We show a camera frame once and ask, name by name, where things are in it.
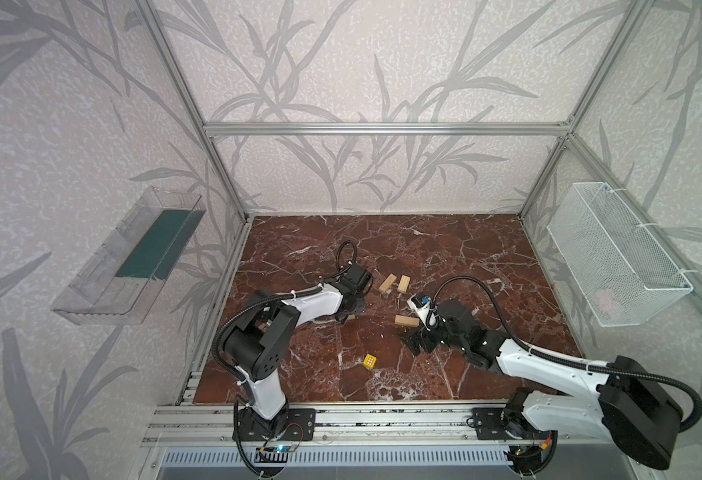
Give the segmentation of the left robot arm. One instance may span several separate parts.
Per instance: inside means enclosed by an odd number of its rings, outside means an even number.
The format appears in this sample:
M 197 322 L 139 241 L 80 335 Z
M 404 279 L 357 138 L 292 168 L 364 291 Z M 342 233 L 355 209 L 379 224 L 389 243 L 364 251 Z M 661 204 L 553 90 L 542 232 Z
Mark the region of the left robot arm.
M 244 386 L 253 413 L 272 421 L 288 404 L 278 369 L 297 327 L 320 317 L 342 322 L 362 312 L 371 286 L 371 272 L 351 263 L 307 289 L 285 293 L 260 289 L 218 328 L 210 354 Z

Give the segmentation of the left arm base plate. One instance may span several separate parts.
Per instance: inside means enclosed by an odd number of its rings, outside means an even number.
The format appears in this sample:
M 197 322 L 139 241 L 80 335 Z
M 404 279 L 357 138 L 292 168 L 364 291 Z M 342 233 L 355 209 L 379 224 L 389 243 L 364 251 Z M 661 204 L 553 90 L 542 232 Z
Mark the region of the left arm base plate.
M 316 410 L 311 408 L 285 408 L 267 420 L 251 407 L 237 411 L 234 438 L 241 441 L 310 441 L 316 425 Z

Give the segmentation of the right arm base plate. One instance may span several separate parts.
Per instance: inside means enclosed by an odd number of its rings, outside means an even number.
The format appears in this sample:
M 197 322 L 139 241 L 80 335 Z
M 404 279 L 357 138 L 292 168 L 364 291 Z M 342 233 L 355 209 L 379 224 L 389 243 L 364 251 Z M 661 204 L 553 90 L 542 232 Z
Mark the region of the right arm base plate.
M 519 412 L 500 407 L 479 407 L 471 411 L 466 425 L 479 440 L 532 441 L 542 443 L 551 431 L 538 430 Z

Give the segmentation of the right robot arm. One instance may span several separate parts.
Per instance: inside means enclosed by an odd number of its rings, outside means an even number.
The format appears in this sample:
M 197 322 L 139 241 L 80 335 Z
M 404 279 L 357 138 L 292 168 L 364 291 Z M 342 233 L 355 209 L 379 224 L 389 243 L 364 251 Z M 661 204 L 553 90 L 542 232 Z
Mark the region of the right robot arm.
M 419 326 L 402 341 L 414 355 L 444 345 L 476 368 L 547 387 L 546 392 L 521 388 L 514 393 L 502 420 L 510 436 L 558 431 L 610 440 L 642 465 L 669 468 L 682 409 L 635 360 L 591 361 L 523 347 L 510 334 L 486 328 L 457 299 L 437 305 L 419 293 L 407 305 Z

